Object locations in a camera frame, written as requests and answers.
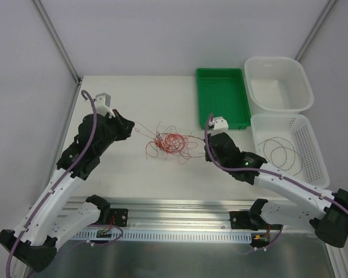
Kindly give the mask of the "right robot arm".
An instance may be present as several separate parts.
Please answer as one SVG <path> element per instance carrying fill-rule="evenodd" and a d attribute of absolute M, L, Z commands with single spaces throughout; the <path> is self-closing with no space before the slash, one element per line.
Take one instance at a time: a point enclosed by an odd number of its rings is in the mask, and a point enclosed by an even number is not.
<path fill-rule="evenodd" d="M 272 191 L 287 203 L 256 199 L 248 210 L 252 230 L 291 226 L 342 248 L 348 238 L 348 191 L 332 192 L 284 174 L 265 158 L 240 151 L 226 133 L 205 132 L 205 159 L 240 182 Z"/>

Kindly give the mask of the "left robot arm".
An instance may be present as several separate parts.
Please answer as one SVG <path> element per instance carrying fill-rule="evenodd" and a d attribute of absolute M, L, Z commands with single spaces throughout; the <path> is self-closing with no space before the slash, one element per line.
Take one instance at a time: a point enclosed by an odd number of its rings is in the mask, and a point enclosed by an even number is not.
<path fill-rule="evenodd" d="M 0 231 L 0 244 L 11 257 L 39 273 L 51 264 L 62 245 L 83 228 L 113 224 L 109 202 L 97 195 L 87 197 L 65 219 L 57 217 L 70 196 L 98 166 L 104 151 L 112 143 L 129 138 L 134 126 L 133 121 L 115 109 L 83 118 L 77 135 L 63 151 L 50 182 L 34 206 L 17 227 Z"/>

